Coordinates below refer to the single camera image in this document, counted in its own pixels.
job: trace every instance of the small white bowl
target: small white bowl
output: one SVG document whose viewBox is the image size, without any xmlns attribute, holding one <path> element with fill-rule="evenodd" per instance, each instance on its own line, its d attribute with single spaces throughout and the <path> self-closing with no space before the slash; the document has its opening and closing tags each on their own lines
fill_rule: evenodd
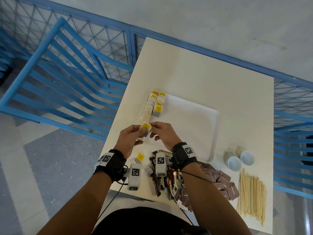
<svg viewBox="0 0 313 235">
<path fill-rule="evenodd" d="M 241 161 L 239 158 L 233 156 L 227 160 L 227 167 L 232 171 L 240 171 Z"/>
<path fill-rule="evenodd" d="M 249 151 L 243 151 L 240 155 L 240 160 L 243 164 L 251 166 L 254 164 L 254 155 Z"/>
</svg>

